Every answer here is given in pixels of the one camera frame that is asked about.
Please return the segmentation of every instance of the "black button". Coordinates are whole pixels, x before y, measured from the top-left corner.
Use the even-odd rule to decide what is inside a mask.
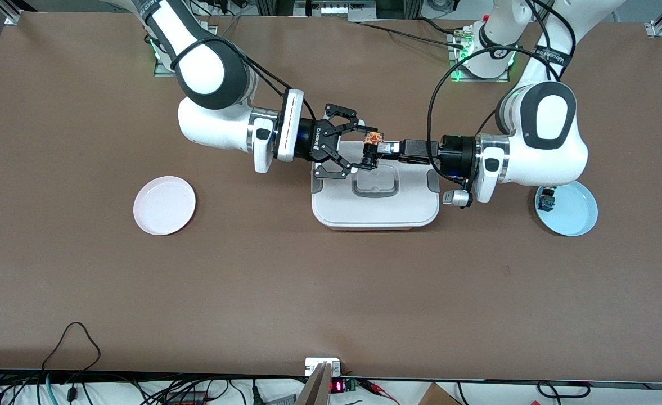
[[[265,128],[260,128],[256,130],[256,138],[265,141],[268,139],[268,137],[271,136],[271,131],[265,129]]]
[[[488,172],[495,172],[501,166],[501,162],[494,158],[485,159],[483,162],[485,164],[485,170]]]

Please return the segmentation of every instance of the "brown tabletop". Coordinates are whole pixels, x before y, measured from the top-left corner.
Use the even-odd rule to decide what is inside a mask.
[[[335,19],[243,17],[230,38],[316,112],[351,107],[397,139],[424,136],[449,66],[441,46]],[[4,29],[0,367],[40,366],[78,320],[96,369],[299,374],[337,356],[355,375],[662,381],[662,40],[642,25],[599,25],[564,77],[600,210],[578,238],[542,228],[515,184],[414,231],[330,231],[308,163],[261,175],[186,140],[183,94],[153,64],[131,15],[24,13]],[[447,84],[434,136],[472,135],[509,86]],[[263,84],[255,104],[280,108]],[[163,175],[194,186],[197,211],[150,236],[131,207]],[[75,330],[50,367],[93,354]]]

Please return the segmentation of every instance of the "round plate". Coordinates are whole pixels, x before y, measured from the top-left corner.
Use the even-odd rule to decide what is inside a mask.
[[[538,218],[555,233],[580,236],[593,229],[598,219],[598,205],[590,190],[579,182],[558,186],[553,193],[555,205],[550,211],[538,209],[538,198],[543,187],[538,187],[533,202]]]
[[[151,235],[169,235],[188,223],[195,210],[193,187],[174,176],[146,184],[133,203],[133,217]]]

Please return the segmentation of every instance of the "light blue plate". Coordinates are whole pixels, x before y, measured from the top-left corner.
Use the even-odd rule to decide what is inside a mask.
[[[543,187],[538,187],[533,202],[538,218],[555,233],[564,236],[580,236],[593,229],[598,220],[598,205],[590,190],[579,182],[555,189],[555,206],[550,211],[538,209],[538,198]]]

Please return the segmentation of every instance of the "light blue cable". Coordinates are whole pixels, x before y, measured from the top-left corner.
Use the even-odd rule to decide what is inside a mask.
[[[51,402],[53,402],[53,405],[58,405],[58,401],[56,400],[56,397],[53,395],[53,391],[51,390],[51,375],[46,375],[46,390],[48,390],[48,396],[51,397]]]

